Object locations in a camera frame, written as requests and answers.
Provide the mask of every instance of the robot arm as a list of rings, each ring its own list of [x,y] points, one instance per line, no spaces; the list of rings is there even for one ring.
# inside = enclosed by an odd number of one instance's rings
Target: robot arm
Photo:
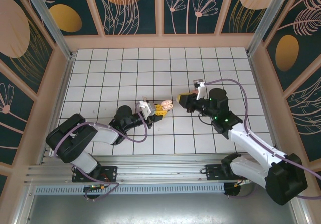
[[[225,174],[243,176],[266,189],[268,195],[278,204],[284,205],[302,191],[307,189],[304,171],[280,160],[257,144],[250,136],[260,141],[272,153],[301,164],[295,155],[270,146],[252,131],[246,131],[243,121],[229,110],[226,91],[220,88],[211,89],[209,99],[204,99],[205,85],[202,80],[194,82],[197,91],[180,94],[177,102],[187,112],[198,111],[211,118],[215,130],[245,149],[258,163],[247,160],[238,153],[231,154],[222,160]]]

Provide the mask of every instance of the flower illustration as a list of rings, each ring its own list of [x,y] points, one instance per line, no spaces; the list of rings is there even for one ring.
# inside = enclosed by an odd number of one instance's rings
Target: flower illustration
[[[195,33],[197,33],[197,22],[199,17],[210,16],[217,13],[215,0],[193,0],[193,7],[196,16]]]
[[[173,30],[174,30],[174,34],[176,34],[174,20],[173,20],[173,12],[185,9],[186,5],[183,4],[184,3],[183,0],[166,0],[166,3],[171,11]]]

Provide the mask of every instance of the purple cable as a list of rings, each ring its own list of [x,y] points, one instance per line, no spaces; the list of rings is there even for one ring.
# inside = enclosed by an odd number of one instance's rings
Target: purple cable
[[[72,134],[76,129],[80,128],[81,126],[84,126],[84,125],[97,125],[97,126],[101,126],[101,127],[105,127],[105,128],[109,128],[111,130],[114,130],[115,132],[117,132],[118,134],[120,134],[121,136],[125,137],[126,139],[128,140],[131,140],[131,141],[134,141],[136,143],[141,143],[143,141],[145,141],[147,139],[147,124],[145,122],[145,119],[143,118],[143,116],[141,115],[140,111],[137,112],[139,117],[141,118],[142,122],[143,122],[143,125],[145,127],[145,136],[142,140],[134,140],[134,139],[131,139],[129,138],[128,136],[124,135],[122,132],[118,131],[117,129],[113,128],[112,126],[110,125],[105,125],[105,124],[101,124],[101,123],[94,123],[94,122],[83,122],[83,123],[80,123],[78,124],[77,126],[73,127],[57,144],[55,150],[54,150],[54,157],[58,157],[57,155],[57,151],[59,149],[59,147],[62,145],[62,143],[68,138],[68,136],[70,136],[70,134]],[[95,181],[97,183],[100,183],[100,184],[108,184],[108,186],[110,184],[115,184],[116,186],[113,187],[110,191],[108,191],[106,194],[104,195],[101,195],[100,197],[96,198],[95,200],[100,200],[102,198],[105,198],[106,196],[108,196],[111,192],[113,192],[118,186],[119,186],[119,183],[118,182],[106,182],[106,181],[101,181],[101,180],[97,180],[95,178],[92,178],[91,176],[89,176],[87,173],[85,173],[82,169],[78,168],[77,166],[73,165],[75,168],[77,168],[79,170],[80,173],[82,173],[84,176],[86,176],[88,179],[92,180],[92,181]],[[85,197],[88,199],[87,197],[87,193],[89,192],[90,190],[87,190],[86,193],[85,193]]]
[[[230,82],[233,82],[233,83],[237,84],[237,85],[241,88],[241,90],[242,90],[242,92],[243,92],[243,94],[244,94],[244,99],[245,99],[244,128],[245,128],[246,132],[248,133],[248,135],[251,137],[251,139],[253,139],[253,140],[254,140],[258,145],[260,145],[263,149],[265,149],[267,152],[273,154],[273,155],[276,156],[277,158],[279,158],[279,159],[281,159],[281,160],[283,160],[283,161],[285,161],[285,162],[287,162],[287,163],[290,163],[291,165],[294,165],[294,166],[296,166],[296,167],[298,167],[298,168],[300,168],[300,169],[303,169],[303,170],[309,172],[310,174],[314,175],[314,176],[315,176],[316,178],[318,178],[319,180],[321,180],[321,176],[318,175],[317,173],[315,173],[313,170],[311,170],[311,169],[309,169],[309,168],[306,168],[306,167],[304,167],[304,166],[302,166],[302,165],[300,165],[300,164],[297,164],[297,163],[295,163],[295,162],[293,162],[293,161],[291,161],[291,160],[288,160],[288,159],[284,158],[283,156],[280,156],[279,154],[274,153],[272,150],[270,150],[268,147],[266,147],[264,144],[262,144],[259,140],[257,140],[253,135],[251,135],[251,134],[249,133],[249,129],[247,128],[248,100],[247,100],[246,92],[245,92],[243,86],[242,86],[239,82],[237,82],[237,81],[235,81],[235,80],[233,80],[233,79],[224,78],[224,79],[219,79],[219,80],[216,80],[216,81],[207,82],[207,83],[205,83],[205,85],[212,85],[212,84],[214,84],[214,83],[216,83],[216,82],[223,82],[223,81],[230,81]],[[306,200],[320,200],[320,199],[321,199],[321,196],[301,196],[301,195],[297,195],[296,197],[297,197],[297,198],[301,198],[301,199],[306,199]]]

